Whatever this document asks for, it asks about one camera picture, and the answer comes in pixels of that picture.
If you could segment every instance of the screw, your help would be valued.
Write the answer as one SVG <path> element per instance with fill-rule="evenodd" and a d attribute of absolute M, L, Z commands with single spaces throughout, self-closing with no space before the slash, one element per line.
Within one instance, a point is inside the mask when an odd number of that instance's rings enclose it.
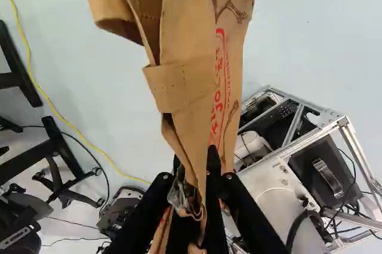
<path fill-rule="evenodd" d="M 280 166 L 280 169 L 284 172 L 284 173 L 288 173 L 287 169 L 285 168 L 285 166 Z"/>

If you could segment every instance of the yellow cable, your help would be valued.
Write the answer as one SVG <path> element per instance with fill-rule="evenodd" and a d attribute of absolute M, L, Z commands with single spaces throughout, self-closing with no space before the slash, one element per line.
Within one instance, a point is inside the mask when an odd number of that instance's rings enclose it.
<path fill-rule="evenodd" d="M 118 172 L 120 175 L 122 175 L 123 177 L 125 178 L 129 178 L 129 179 L 133 179 L 133 180 L 136 180 L 136 181 L 140 181 L 140 182 L 144 182 L 148 185 L 150 185 L 150 182 L 144 180 L 144 179 L 140 179 L 140 178 L 135 178 L 134 176 L 130 176 L 130 175 L 126 175 L 124 173 L 122 173 L 114 164 L 114 162 L 112 161 L 112 159 L 101 149 L 99 149 L 98 147 L 92 145 L 89 141 L 86 140 L 86 138 L 82 135 L 82 133 L 75 127 L 73 126 L 70 122 L 68 122 L 66 119 L 64 119 L 56 110 L 56 108 L 54 107 L 54 105 L 52 104 L 52 101 L 50 100 L 50 98 L 48 97 L 47 94 L 44 93 L 44 91 L 40 88 L 40 86 L 36 83 L 36 81 L 33 79 L 33 75 L 32 75 L 32 68 L 31 68 L 31 65 L 30 65 L 30 48 L 29 48 L 29 44 L 28 44 L 28 41 L 24 35 L 24 32 L 23 32 L 23 29 L 21 28 L 21 25 L 20 25 L 20 22 L 19 22 L 19 16 L 17 14 L 17 8 L 16 8 L 16 5 L 15 3 L 13 2 L 13 0 L 9 0 L 9 2 L 11 3 L 12 7 L 13 7 L 13 11 L 14 11 L 14 18 L 16 20 L 16 23 L 17 23 L 17 28 L 19 29 L 19 32 L 20 32 L 20 36 L 21 38 L 23 39 L 23 42 L 24 42 L 24 45 L 26 47 L 26 61 L 27 61 L 27 72 L 28 72 L 28 75 L 29 75 L 29 78 L 30 80 L 33 82 L 35 88 L 41 93 L 41 95 L 44 97 L 44 99 L 47 101 L 48 105 L 50 106 L 51 110 L 53 111 L 53 113 L 57 116 L 57 118 L 59 118 L 60 120 L 62 120 L 65 124 L 67 124 L 72 130 L 74 130 L 79 138 L 86 144 L 88 145 L 90 148 L 96 150 L 97 152 L 99 152 L 101 155 L 103 155 L 107 161 L 111 164 L 111 166 L 116 170 L 116 172 Z"/>

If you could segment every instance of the kraft paper bag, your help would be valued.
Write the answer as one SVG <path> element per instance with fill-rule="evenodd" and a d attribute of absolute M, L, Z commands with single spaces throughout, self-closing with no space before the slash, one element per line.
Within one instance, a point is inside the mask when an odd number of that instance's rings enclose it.
<path fill-rule="evenodd" d="M 222 172 L 233 169 L 242 47 L 254 0 L 88 2 L 100 28 L 144 45 L 143 72 L 162 113 L 162 134 L 184 167 L 168 199 L 180 215 L 205 221 L 208 146 L 216 145 Z"/>

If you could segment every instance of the metal bracket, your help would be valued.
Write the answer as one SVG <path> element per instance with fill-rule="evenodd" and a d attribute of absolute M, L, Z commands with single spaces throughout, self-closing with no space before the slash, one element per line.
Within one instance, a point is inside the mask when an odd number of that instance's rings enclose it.
<path fill-rule="evenodd" d="M 0 249 L 4 250 L 8 247 L 10 247 L 12 244 L 18 242 L 21 238 L 27 236 L 30 233 L 30 228 L 29 227 L 24 227 L 5 240 L 0 241 Z"/>
<path fill-rule="evenodd" d="M 321 159 L 314 160 L 313 166 L 328 183 L 336 199 L 339 199 L 342 196 L 344 196 L 344 189 L 342 187 L 342 184 L 334 176 L 333 172 L 330 170 L 330 168 L 327 166 L 327 164 L 323 160 Z"/>
<path fill-rule="evenodd" d="M 335 121 L 339 121 L 340 119 L 344 117 L 345 116 L 343 114 L 340 114 L 339 112 L 336 112 L 332 109 L 325 109 L 323 112 L 320 113 L 320 116 L 317 122 L 317 127 L 320 129 L 323 129 L 327 127 L 328 125 L 334 123 Z"/>
<path fill-rule="evenodd" d="M 382 185 L 375 178 L 370 179 L 372 190 L 382 197 Z"/>

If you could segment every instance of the gray floor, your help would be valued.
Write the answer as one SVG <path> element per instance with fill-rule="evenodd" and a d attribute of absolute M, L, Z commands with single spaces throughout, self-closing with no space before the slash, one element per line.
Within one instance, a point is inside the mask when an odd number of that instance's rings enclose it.
<path fill-rule="evenodd" d="M 87 0 L 15 2 L 32 50 L 33 73 L 60 113 L 125 173 L 152 180 L 158 172 L 169 170 L 172 151 L 161 137 L 160 117 L 141 71 L 147 64 L 144 50 L 97 29 Z M 25 59 L 7 0 L 0 0 L 0 18 Z M 259 83 L 272 84 L 349 115 L 378 178 L 382 178 L 382 121 L 378 119 L 382 104 L 378 96 L 382 84 L 381 18 L 381 0 L 256 0 L 244 46 L 244 97 Z M 4 70 L 0 55 L 0 71 Z M 42 116 L 51 114 L 47 104 L 32 109 L 18 90 L 0 92 L 0 102 L 0 113 L 20 124 L 40 124 Z M 64 124 L 59 126 L 72 133 Z M 44 138 L 42 130 L 28 130 L 22 139 L 4 137 L 13 144 L 14 152 Z M 81 165 L 92 168 L 88 155 L 69 143 Z M 112 192 L 123 184 L 146 187 L 119 176 L 102 156 L 97 158 L 112 178 Z M 18 179 L 29 192 L 47 195 L 30 183 L 34 171 Z M 77 190 L 96 199 L 105 195 L 104 180 L 91 179 Z M 54 216 L 94 225 L 97 212 L 74 205 L 66 211 L 57 209 Z M 44 223 L 44 235 L 98 237 L 97 231 Z M 75 242 L 74 246 L 62 242 L 54 250 L 64 253 L 78 246 L 83 253 L 93 253 L 86 243 Z M 370 239 L 344 253 L 377 253 L 380 245 Z"/>

